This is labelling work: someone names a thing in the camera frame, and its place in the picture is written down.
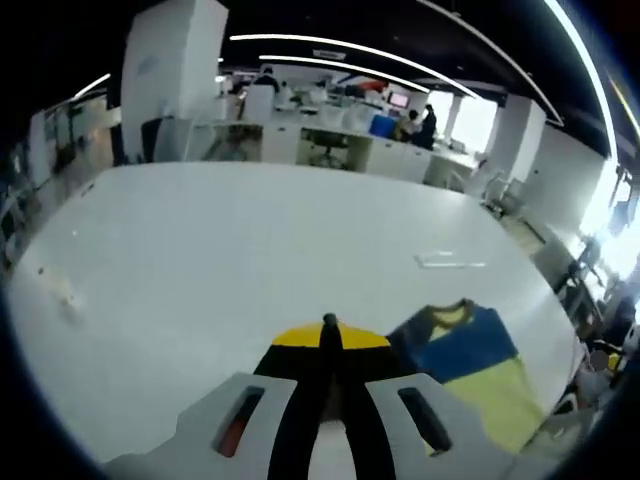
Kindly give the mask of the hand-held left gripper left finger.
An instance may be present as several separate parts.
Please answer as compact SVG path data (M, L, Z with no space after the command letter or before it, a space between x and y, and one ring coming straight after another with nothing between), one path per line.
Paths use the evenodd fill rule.
M306 479L331 383L330 328L277 337L252 373L235 373L178 415L174 434L104 466L110 479Z

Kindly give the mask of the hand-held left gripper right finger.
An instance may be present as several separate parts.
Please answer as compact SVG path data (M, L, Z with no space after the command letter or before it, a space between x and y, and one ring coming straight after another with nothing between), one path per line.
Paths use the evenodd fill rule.
M544 416L518 359L445 382L387 338L336 326L339 419L358 479L546 479L523 448Z

